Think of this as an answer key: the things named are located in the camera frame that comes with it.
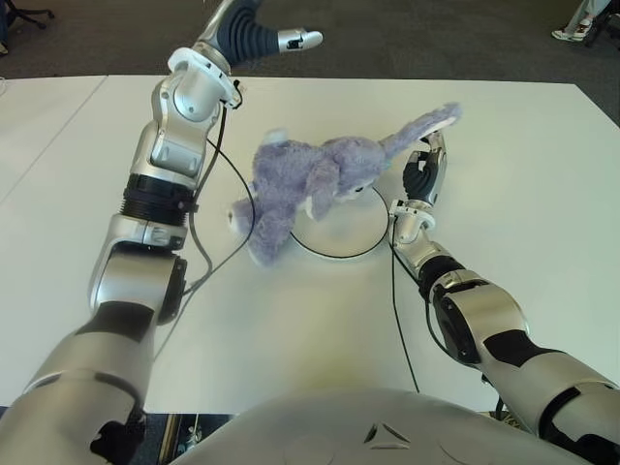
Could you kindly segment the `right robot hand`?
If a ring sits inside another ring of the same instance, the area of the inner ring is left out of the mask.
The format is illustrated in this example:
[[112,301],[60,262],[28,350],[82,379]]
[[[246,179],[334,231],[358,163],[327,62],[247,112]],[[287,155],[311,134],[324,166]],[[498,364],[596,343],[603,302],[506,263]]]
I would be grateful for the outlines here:
[[403,187],[409,201],[434,206],[445,179],[448,154],[441,131],[433,132],[421,141],[427,148],[411,153],[403,170]]

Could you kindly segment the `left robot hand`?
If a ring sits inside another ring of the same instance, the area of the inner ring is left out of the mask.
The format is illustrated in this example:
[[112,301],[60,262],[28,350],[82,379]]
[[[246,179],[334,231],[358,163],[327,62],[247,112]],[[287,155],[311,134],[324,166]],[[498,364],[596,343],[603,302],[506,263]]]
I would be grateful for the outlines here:
[[197,38],[193,49],[231,69],[268,56],[318,47],[320,31],[270,29],[257,21],[262,1],[222,1]]

